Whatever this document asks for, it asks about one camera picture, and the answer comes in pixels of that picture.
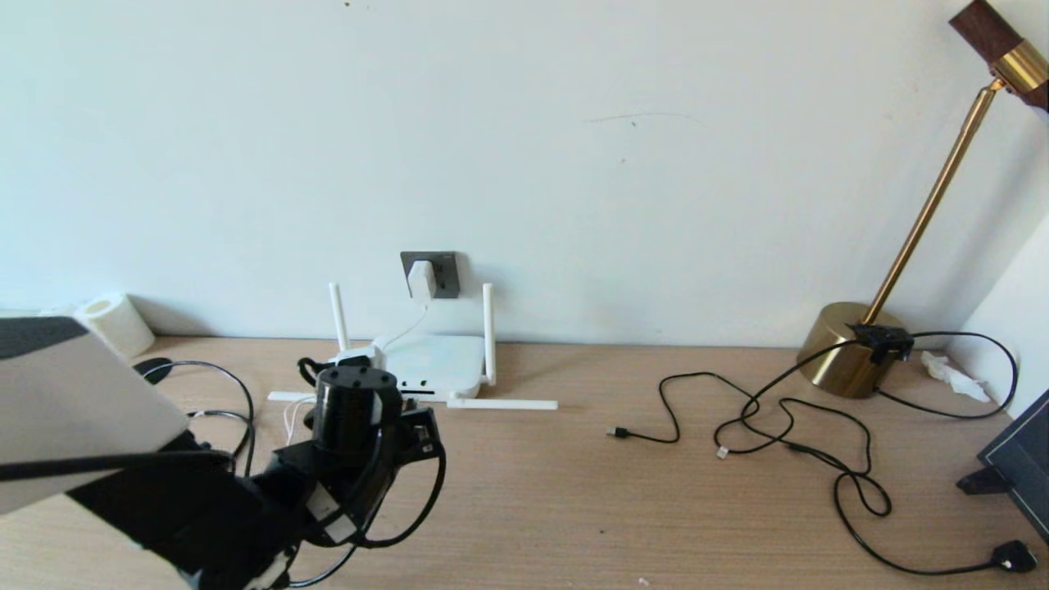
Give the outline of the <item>white router with four antennas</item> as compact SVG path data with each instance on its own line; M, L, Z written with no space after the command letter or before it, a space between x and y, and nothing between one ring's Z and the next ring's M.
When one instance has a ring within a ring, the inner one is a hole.
M554 400L481 399L481 386L496 384L494 285L481 285L484 335L404 335L378 344L386 372L397 377L405 398L445 403L449 408L479 410L558 410ZM349 347L338 285L329 285L338 351Z

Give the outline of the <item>white toilet paper roll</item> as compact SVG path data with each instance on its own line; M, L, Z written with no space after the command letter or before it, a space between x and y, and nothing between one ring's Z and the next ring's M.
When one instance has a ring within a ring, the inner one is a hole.
M74 319L125 360L153 347L155 335L126 293L109 293L76 307Z

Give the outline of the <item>brass desk lamp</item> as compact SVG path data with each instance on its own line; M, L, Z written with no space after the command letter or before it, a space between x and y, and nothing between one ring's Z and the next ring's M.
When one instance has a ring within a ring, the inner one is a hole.
M1049 115L1049 59L1028 41L993 7L992 0L970 0L949 20L949 25L981 56L990 80L975 94L973 104L960 130L928 197L911 226L887 275L872 302L833 302L825 305L797 353L799 372L810 382L840 398L866 399L875 396L889 377L889 370L902 358L889 357L882 365L871 365L870 350L856 343L847 324L902 326L902 321L885 312L889 295L903 276L909 259L925 235L960 164L967 156L999 93L1016 96L1028 107Z

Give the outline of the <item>crumpled white tissue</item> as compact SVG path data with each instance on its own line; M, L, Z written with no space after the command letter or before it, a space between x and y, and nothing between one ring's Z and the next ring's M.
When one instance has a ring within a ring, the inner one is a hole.
M975 401L984 403L989 403L992 400L987 395L981 381L975 380L975 378L964 374L962 370L951 366L947 356L939 356L929 351L922 351L920 362L933 379L948 385L954 393L959 393L959 395L964 395L975 399Z

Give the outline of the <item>black clip stand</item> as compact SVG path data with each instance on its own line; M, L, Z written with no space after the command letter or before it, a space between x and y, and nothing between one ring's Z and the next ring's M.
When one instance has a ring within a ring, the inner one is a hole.
M1013 482L1001 468L992 465L960 478L956 486L969 496L1005 494L1011 492Z

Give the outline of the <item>dark teal patterned board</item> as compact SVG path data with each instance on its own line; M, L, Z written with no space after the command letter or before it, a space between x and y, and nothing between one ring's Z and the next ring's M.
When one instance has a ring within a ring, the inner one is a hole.
M1049 546L1049 389L977 458L1011 482L1009 497Z

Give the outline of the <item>grey wall socket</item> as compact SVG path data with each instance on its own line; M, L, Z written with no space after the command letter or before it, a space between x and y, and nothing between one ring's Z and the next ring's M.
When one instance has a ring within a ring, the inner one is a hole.
M456 299L461 296L461 273L458 273L456 252L453 251L404 251L400 253L407 285L410 266L418 259L428 259L434 264L436 273L436 300Z

